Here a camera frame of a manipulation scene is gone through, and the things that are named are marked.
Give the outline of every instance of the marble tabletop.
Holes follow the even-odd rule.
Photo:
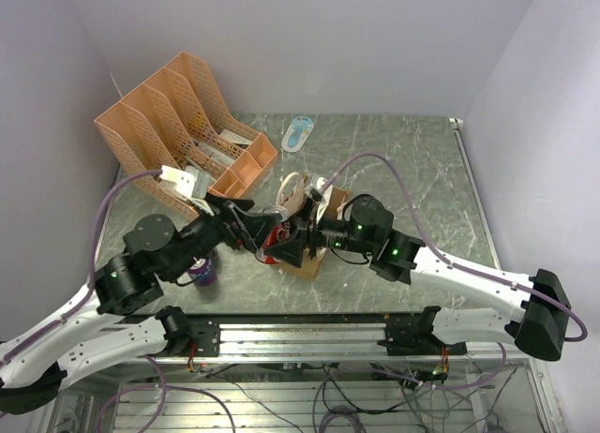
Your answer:
[[[493,265],[467,170],[450,122],[441,117],[310,115],[315,127],[297,153],[281,150],[292,114],[240,114],[278,149],[278,160],[251,197],[258,205],[275,200],[280,180],[293,171],[329,176],[351,155],[372,151],[390,157],[406,179],[425,227],[444,251]],[[375,158],[362,158],[337,180],[352,194],[368,192],[395,215],[394,227],[418,236],[391,172]],[[144,216],[161,213],[180,228],[187,221],[135,186],[115,199],[103,234],[98,265],[123,249],[122,236]],[[424,306],[478,307],[450,291],[408,286],[377,277],[367,266],[352,266],[328,253],[314,281],[281,274],[247,254],[221,245],[218,281],[206,288],[163,283],[165,295],[143,308],[153,314],[166,305],[187,313],[333,313],[414,311]]]

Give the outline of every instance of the floor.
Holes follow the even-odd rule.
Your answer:
[[[238,119],[266,134],[278,149],[278,162],[251,197],[258,205],[275,200],[280,180],[293,171],[329,176],[353,154],[386,154],[406,179],[424,224],[438,247],[461,258],[492,265],[492,255],[457,140],[447,118],[381,115],[314,115],[315,127],[295,154],[280,149],[291,114],[241,114]],[[417,235],[406,202],[390,171],[363,158],[340,175],[337,186],[352,194],[368,192],[395,214],[395,228]],[[187,222],[141,192],[126,188],[116,199],[98,257],[103,265],[123,248],[122,236],[142,217],[162,213],[175,225]],[[375,276],[367,266],[351,266],[328,254],[314,281],[306,281],[256,262],[250,254],[217,248],[222,259],[218,282],[210,287],[163,284],[165,296],[140,312],[166,305],[188,313],[315,313],[420,310],[439,305],[478,306],[460,294],[409,287]]]

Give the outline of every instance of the peach storage rack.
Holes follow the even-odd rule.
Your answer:
[[[209,191],[231,198],[246,196],[273,167],[278,152],[264,134],[230,114],[208,65],[182,52],[96,119],[112,152],[133,174],[162,165],[184,169],[187,158],[213,177]],[[222,130],[250,142],[242,148],[219,136]],[[204,153],[205,143],[231,159],[225,166]],[[158,186],[153,177],[136,185],[188,218],[196,212]]]

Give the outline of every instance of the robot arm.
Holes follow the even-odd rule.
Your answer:
[[[163,215],[143,218],[124,236],[125,251],[109,260],[96,273],[94,296],[63,325],[50,331],[0,367],[0,411],[19,414],[52,400],[57,392],[76,381],[128,358],[159,352],[177,355],[193,341],[186,315],[177,307],[163,308],[155,317],[117,332],[101,332],[114,326],[162,296],[158,280],[175,281],[196,259],[218,244],[258,252],[265,240],[285,219],[277,209],[249,213],[252,201],[229,200],[206,195],[215,215],[202,213],[178,231]],[[427,284],[467,294],[490,308],[451,310],[430,306],[421,315],[420,329],[411,341],[426,338],[436,347],[465,341],[495,341],[516,344],[531,356],[558,360],[568,318],[561,311],[535,300],[525,291],[505,288],[486,278],[473,276],[440,262],[418,239],[395,231],[393,215],[373,197],[352,205],[349,219],[317,218],[318,203],[307,199],[292,218],[292,235],[263,252],[295,266],[302,265],[303,251],[311,256],[320,247],[363,254],[369,267],[382,278],[406,284]],[[548,271],[536,277],[506,274],[466,262],[485,272],[503,275],[524,286],[534,287],[568,305],[560,281]],[[4,357],[21,341],[83,298],[83,287],[63,307],[30,332],[0,345]],[[381,341],[394,351],[398,341]]]

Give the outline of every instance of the white wall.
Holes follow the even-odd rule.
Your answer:
[[[233,110],[464,117],[532,0],[75,0],[129,91],[182,50]]]
[[[0,340],[84,283],[116,162],[94,118],[117,94],[71,0],[0,0]],[[28,416],[0,420],[20,433]]]
[[[597,430],[600,382],[599,7],[534,0],[464,136],[502,265],[557,272],[590,327],[551,368],[574,432]]]

